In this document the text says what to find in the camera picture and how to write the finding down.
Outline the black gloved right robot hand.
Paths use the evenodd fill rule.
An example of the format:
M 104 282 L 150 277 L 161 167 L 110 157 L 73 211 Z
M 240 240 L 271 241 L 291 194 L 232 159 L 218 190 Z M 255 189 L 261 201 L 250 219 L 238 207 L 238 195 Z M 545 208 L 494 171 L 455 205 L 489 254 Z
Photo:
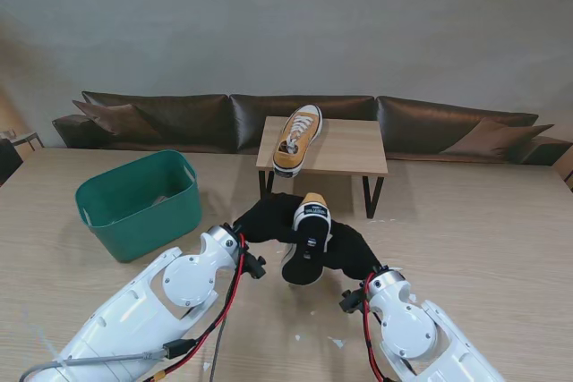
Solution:
M 381 268 L 372 249 L 352 226 L 333 221 L 330 233 L 323 257 L 325 267 L 341 270 L 345 276 L 358 281 Z

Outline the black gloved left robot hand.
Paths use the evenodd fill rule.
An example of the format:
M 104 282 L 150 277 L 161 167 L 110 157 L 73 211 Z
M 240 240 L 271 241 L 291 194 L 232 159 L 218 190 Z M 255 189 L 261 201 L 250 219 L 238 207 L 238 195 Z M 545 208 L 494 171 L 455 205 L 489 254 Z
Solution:
M 303 198 L 286 193 L 270 193 L 234 221 L 239 232 L 251 243 L 271 240 L 297 244 L 305 236 L 293 229 L 296 210 Z

